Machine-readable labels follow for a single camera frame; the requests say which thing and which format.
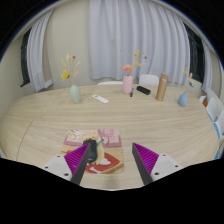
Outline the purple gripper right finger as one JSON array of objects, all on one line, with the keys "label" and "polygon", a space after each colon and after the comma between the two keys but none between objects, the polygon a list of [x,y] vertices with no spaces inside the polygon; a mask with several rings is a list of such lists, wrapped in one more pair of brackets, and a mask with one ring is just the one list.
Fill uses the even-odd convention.
[{"label": "purple gripper right finger", "polygon": [[137,143],[132,144],[132,154],[144,185],[182,169],[168,154],[157,154]]}]

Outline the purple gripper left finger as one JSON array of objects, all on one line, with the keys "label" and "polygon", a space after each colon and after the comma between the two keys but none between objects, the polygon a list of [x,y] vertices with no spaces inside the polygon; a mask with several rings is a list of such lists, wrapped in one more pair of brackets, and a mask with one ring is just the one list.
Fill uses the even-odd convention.
[{"label": "purple gripper left finger", "polygon": [[65,156],[58,154],[43,166],[43,170],[79,185],[90,157],[90,151],[90,144],[86,144]]}]

